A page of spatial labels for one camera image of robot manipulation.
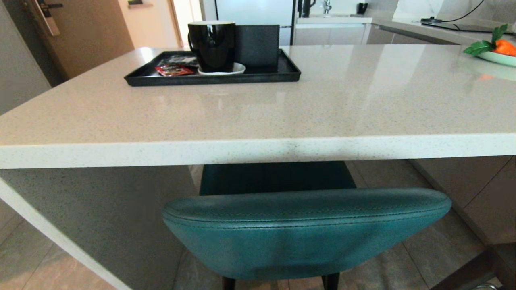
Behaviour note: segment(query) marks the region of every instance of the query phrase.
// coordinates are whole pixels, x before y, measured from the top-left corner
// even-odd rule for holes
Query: door handle
[[[45,0],[33,0],[33,2],[36,6],[36,10],[38,10],[40,16],[43,18],[43,21],[45,22],[45,27],[49,31],[50,35],[57,36],[61,34],[59,28],[57,27],[56,21],[52,17],[52,14],[50,14],[49,9],[61,8],[63,7],[63,4],[59,3],[47,5],[45,3]]]

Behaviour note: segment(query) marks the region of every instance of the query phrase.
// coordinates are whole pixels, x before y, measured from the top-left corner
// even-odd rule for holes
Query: faucet
[[[331,10],[330,0],[325,0],[324,1],[324,14],[330,13],[330,10]]]

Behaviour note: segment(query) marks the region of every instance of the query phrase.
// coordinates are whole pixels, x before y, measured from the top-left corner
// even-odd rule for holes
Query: teal chair
[[[208,268],[235,279],[321,276],[353,268],[443,217],[427,188],[357,189],[344,162],[206,165],[200,196],[173,200],[165,224]]]

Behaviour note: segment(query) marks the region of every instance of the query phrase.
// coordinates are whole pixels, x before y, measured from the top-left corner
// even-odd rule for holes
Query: black mug
[[[368,3],[358,3],[357,4],[357,14],[364,14],[367,9]]]
[[[188,43],[203,72],[232,72],[235,62],[235,23],[188,23]]]

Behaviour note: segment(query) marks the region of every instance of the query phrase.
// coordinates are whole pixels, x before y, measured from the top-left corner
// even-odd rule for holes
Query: orange fruit
[[[496,41],[496,48],[493,52],[505,54],[509,56],[516,56],[516,47],[507,40],[500,39]]]

